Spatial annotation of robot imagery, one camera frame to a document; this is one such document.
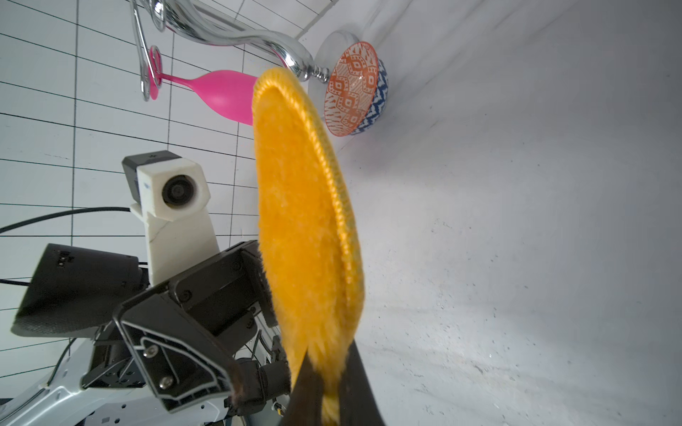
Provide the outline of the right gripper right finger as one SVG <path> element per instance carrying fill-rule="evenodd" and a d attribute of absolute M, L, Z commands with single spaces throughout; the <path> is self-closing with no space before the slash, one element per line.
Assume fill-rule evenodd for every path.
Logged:
<path fill-rule="evenodd" d="M 355 342 L 346 357 L 346 370 L 339 383 L 339 424 L 342 426 L 384 426 L 369 379 Z"/>

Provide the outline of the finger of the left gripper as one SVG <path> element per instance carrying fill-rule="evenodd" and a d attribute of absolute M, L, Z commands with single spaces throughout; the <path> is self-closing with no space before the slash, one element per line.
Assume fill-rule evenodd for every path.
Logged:
<path fill-rule="evenodd" d="M 236 361 L 168 294 L 135 296 L 117 308 L 113 319 L 144 380 L 168 412 L 243 396 Z"/>

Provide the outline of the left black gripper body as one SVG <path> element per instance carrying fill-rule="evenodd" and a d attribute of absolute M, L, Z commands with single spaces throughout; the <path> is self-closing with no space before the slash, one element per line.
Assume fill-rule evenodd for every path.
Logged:
<path fill-rule="evenodd" d="M 264 339 L 265 329 L 276 327 L 277 320 L 257 241 L 240 242 L 135 296 L 145 292 L 168 294 L 216 337 L 243 374 L 243 396 L 239 399 L 213 398 L 191 408 L 204 408 L 214 400 L 229 415 L 250 415 L 269 401 L 289 394 L 291 375 L 281 339 L 275 337 L 273 344 Z M 124 344 L 124 352 L 130 356 L 128 366 L 140 373 L 140 378 L 132 379 L 129 385 L 142 383 L 151 390 L 114 319 L 109 326 L 115 330 L 115 343 Z M 167 412 L 176 415 L 182 411 Z"/>

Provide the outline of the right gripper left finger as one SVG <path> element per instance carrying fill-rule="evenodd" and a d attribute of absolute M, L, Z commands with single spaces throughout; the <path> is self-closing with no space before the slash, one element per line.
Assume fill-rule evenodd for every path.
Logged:
<path fill-rule="evenodd" d="M 280 426 L 322 426 L 324 383 L 308 354 L 302 362 Z"/>

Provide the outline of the yellow insole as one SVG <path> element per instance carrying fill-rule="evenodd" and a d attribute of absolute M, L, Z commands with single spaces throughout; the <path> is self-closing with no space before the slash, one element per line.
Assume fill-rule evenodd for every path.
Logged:
<path fill-rule="evenodd" d="M 321 376 L 317 409 L 340 422 L 339 385 L 362 317 L 364 277 L 352 204 L 314 104 L 288 69 L 270 69 L 252 100 L 259 248 L 293 379 Z"/>

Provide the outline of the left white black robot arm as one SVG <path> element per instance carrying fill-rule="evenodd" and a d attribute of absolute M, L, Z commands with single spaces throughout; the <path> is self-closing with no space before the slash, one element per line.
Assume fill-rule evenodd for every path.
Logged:
<path fill-rule="evenodd" d="M 256 241 L 158 285 L 136 257 L 51 244 L 12 332 L 67 347 L 4 425 L 275 425 L 287 403 Z"/>

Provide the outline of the pink plastic wine glass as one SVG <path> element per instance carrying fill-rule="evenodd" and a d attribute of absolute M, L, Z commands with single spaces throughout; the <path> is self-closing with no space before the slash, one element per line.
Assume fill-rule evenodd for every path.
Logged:
<path fill-rule="evenodd" d="M 157 99 L 162 82 L 175 83 L 195 93 L 218 115 L 239 124 L 253 125 L 252 100 L 256 76 L 232 70 L 209 72 L 195 79 L 184 79 L 163 72 L 163 62 L 156 46 L 148 50 L 149 97 Z"/>

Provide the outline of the silver metal glass rack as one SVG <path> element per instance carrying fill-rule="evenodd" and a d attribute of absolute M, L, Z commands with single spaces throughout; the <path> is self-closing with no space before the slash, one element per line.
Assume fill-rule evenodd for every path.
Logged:
<path fill-rule="evenodd" d="M 193 1 L 143 1 L 152 23 L 189 41 L 214 45 L 253 45 L 271 51 L 301 82 L 308 83 L 308 94 L 320 115 L 324 114 L 327 84 L 346 49 L 359 42 L 348 31 L 335 31 L 323 42 L 316 55 L 309 53 L 297 39 L 281 32 L 248 29 L 231 24 L 228 29 L 204 19 Z"/>

